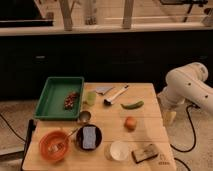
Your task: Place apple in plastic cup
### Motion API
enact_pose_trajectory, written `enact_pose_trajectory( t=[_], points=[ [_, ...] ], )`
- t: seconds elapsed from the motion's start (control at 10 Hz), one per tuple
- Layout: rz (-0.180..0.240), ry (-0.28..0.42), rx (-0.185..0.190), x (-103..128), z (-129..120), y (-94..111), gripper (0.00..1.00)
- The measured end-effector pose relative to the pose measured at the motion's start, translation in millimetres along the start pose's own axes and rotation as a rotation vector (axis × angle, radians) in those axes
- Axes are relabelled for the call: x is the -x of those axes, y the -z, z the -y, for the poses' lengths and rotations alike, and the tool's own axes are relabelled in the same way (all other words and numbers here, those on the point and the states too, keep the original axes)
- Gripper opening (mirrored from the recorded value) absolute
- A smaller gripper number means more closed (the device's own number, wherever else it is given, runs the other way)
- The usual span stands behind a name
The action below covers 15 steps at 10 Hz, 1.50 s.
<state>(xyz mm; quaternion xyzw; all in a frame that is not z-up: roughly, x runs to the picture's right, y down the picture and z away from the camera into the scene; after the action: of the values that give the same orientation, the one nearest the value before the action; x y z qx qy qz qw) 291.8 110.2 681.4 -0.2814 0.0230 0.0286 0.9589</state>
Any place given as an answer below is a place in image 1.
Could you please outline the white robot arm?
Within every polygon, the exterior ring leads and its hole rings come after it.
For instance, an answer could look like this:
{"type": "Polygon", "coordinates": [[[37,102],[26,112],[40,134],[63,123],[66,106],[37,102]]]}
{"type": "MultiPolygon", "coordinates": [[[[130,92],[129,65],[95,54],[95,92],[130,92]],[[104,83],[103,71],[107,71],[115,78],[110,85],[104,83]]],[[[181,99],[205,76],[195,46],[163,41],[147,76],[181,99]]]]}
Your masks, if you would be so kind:
{"type": "Polygon", "coordinates": [[[189,100],[209,114],[213,114],[213,88],[205,84],[208,78],[206,66],[193,62],[170,70],[166,77],[166,86],[157,94],[163,123],[173,123],[175,108],[189,100]]]}

